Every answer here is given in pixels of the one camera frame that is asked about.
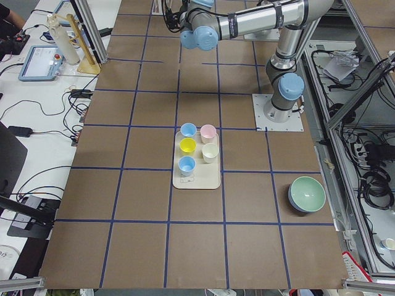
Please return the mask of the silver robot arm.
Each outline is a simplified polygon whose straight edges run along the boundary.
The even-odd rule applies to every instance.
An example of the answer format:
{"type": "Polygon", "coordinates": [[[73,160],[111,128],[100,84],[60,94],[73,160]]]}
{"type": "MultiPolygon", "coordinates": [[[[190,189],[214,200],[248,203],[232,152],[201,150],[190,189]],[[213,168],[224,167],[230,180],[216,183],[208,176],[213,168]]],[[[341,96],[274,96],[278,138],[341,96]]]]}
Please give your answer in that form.
{"type": "Polygon", "coordinates": [[[306,26],[322,17],[332,1],[265,1],[257,6],[225,15],[215,15],[213,1],[185,1],[179,17],[183,47],[214,49],[223,39],[278,30],[276,51],[267,62],[266,73],[274,94],[266,107],[269,118],[290,113],[302,96],[304,82],[291,73],[302,50],[306,26]]]}

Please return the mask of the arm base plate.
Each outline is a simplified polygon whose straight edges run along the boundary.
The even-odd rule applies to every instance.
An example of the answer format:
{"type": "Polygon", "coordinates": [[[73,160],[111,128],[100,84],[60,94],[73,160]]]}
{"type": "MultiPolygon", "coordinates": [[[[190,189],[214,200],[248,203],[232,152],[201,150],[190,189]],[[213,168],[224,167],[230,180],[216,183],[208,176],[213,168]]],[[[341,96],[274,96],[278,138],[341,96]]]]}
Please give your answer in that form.
{"type": "Polygon", "coordinates": [[[300,107],[282,111],[272,104],[272,94],[253,94],[253,108],[257,131],[303,132],[300,107]]]}

